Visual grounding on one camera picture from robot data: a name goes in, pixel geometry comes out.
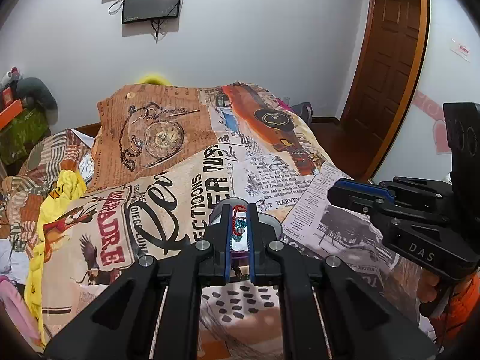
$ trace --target pink heart decoration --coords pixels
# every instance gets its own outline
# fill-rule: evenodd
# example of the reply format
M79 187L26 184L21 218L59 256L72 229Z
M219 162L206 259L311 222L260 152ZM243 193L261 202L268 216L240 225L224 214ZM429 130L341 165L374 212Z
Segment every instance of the pink heart decoration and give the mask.
M448 147L447 125L443 120L437 120L433 125L433 139L435 140L437 155L450 154L452 152Z

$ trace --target metal screw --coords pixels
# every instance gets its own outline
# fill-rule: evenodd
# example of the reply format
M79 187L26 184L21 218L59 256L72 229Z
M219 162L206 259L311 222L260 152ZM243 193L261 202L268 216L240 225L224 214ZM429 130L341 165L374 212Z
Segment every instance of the metal screw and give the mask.
M328 256L325 259L325 262L328 266L332 268L337 268L338 266L340 266L340 264L342 264L342 260L340 260L337 256Z
M205 239L201 239L200 241L197 241L195 247L200 251L205 251L210 247L210 243Z
M268 247L273 251L280 251L283 249L283 243L280 241L272 241L268 244Z
M147 255L142 256L138 259L138 264L147 268L147 266L151 266L154 263L154 261L155 261L155 259L152 256L150 256L149 254L147 254Z

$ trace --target wooden door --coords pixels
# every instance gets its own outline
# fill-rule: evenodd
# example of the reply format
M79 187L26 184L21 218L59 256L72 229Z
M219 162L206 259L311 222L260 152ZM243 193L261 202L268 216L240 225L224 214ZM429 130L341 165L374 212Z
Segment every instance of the wooden door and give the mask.
M352 85L342 115L344 130L360 139L373 156L387 135L409 80L420 7L421 0L374 0L366 52L357 67L358 81Z

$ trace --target black gripper frame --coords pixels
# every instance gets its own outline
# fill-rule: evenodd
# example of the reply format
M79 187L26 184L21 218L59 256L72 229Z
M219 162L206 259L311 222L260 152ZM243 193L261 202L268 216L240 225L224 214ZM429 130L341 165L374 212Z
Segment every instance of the black gripper frame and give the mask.
M161 315L154 360L197 358L202 287L224 286L230 275L232 210L203 240L177 256L141 258L47 345L52 360L147 360ZM433 342L339 258L306 257L276 241L247 209L250 277L277 285L286 360L425 360Z
M340 179L327 198L335 206L370 215L383 245L441 278L436 300L420 305L426 317L438 317L456 283L479 266L479 234L465 232L474 227L448 183L395 177L374 186Z

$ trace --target door frame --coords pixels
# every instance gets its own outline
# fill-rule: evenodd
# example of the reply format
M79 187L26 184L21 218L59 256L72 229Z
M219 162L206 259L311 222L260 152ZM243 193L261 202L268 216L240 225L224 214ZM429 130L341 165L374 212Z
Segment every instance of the door frame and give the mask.
M412 68L410 70L409 78L406 82L405 91L403 92L402 99L398 106L397 112L393 118L392 124L382 142L382 145L377 151L377 154L370 162L365 173L360 177L360 180L367 181L370 179L380 167L382 161L385 159L388 150L392 146L395 137L397 136L398 131L402 125L402 122L407 114L411 100L415 93L415 88L417 87L417 82L420 77L420 72L422 69L423 59L425 56L425 50L427 47L428 31L430 26L430 0L420 0L420 23L418 28L418 41L417 47L415 48L415 55L413 57ZM363 64L365 62L365 57L367 54L367 46L370 39L371 25L374 18L374 7L375 0L370 0L368 15L367 15L367 24L365 26L365 35L363 37L363 43L360 51L360 56L358 58L357 70L352 81L352 86L350 88L349 97L347 97L345 108L343 110L342 116L340 118L340 124L345 123L347 116L352 108L353 99L356 95L358 89L358 84L360 81L360 75L362 71Z

